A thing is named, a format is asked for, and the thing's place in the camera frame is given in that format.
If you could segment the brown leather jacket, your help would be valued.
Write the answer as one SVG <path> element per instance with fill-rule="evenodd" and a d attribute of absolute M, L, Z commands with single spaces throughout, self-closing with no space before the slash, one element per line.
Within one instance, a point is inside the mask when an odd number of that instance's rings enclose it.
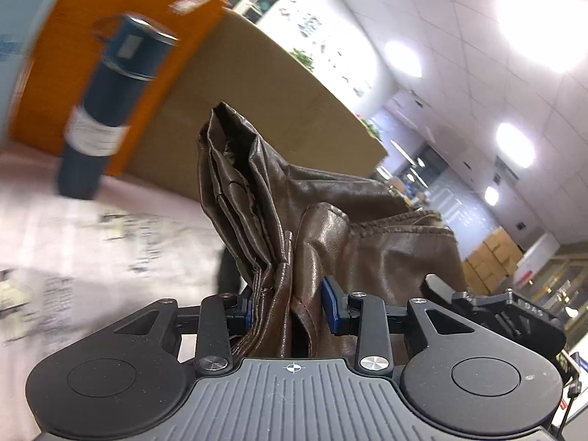
<path fill-rule="evenodd" d="M 352 359 L 353 337 L 330 333 L 321 282 L 389 305 L 420 296 L 427 275 L 466 287 L 455 234 L 434 210 L 414 210 L 376 180 L 288 163 L 229 105 L 199 134 L 199 191 L 252 292 L 245 357 Z"/>

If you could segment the orange wooden board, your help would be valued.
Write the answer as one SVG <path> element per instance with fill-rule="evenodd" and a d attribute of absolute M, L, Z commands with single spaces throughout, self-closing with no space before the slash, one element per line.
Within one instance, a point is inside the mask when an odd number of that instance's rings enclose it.
<path fill-rule="evenodd" d="M 171 84 L 220 21 L 223 8 L 223 0 L 56 0 L 20 71 L 8 118 L 9 139 L 59 155 L 72 109 L 98 64 L 146 80 L 147 71 L 130 65 L 130 55 L 139 51 L 136 45 L 126 46 L 118 60 L 105 54 L 108 43 L 98 36 L 133 16 L 175 40 L 130 112 L 125 137 L 110 158 L 107 173 L 121 174 Z"/>

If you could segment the stacked cardboard boxes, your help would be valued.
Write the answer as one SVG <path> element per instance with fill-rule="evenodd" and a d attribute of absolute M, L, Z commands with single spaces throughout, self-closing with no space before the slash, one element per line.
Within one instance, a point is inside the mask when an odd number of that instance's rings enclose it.
<path fill-rule="evenodd" d="M 498 227 L 462 263 L 465 282 L 476 295 L 491 295 L 516 272 L 522 258 L 515 241 Z"/>

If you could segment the brown cardboard panel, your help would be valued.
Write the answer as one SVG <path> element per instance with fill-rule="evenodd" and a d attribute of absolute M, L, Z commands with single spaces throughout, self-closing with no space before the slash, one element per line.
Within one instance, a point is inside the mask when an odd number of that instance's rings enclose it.
<path fill-rule="evenodd" d="M 296 165 L 368 176 L 385 156 L 382 143 L 318 79 L 226 10 L 166 92 L 126 173 L 198 199 L 197 137 L 222 101 Z"/>

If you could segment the dark blue thermos bottle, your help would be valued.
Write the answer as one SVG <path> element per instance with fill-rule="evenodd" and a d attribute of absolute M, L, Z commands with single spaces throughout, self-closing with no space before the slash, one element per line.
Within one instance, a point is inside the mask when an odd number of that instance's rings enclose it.
<path fill-rule="evenodd" d="M 133 109 L 178 43 L 171 30 L 143 15 L 126 13 L 119 19 L 65 127 L 57 175 L 58 193 L 65 197 L 95 197 L 111 157 L 129 131 Z"/>

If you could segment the printed white bed sheet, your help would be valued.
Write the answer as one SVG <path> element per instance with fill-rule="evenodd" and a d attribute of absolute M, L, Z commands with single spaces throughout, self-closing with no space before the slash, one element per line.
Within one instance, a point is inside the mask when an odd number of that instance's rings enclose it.
<path fill-rule="evenodd" d="M 44 357 L 156 300 L 216 288 L 220 237 L 193 200 L 128 176 L 58 194 L 56 157 L 1 150 L 1 436 L 38 434 L 25 382 Z"/>

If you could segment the light blue printed box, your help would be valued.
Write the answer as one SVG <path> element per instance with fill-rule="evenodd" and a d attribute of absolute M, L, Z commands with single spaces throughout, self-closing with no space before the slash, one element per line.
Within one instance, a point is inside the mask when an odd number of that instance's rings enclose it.
<path fill-rule="evenodd" d="M 1 139 L 8 127 L 22 70 L 57 0 L 1 0 Z"/>

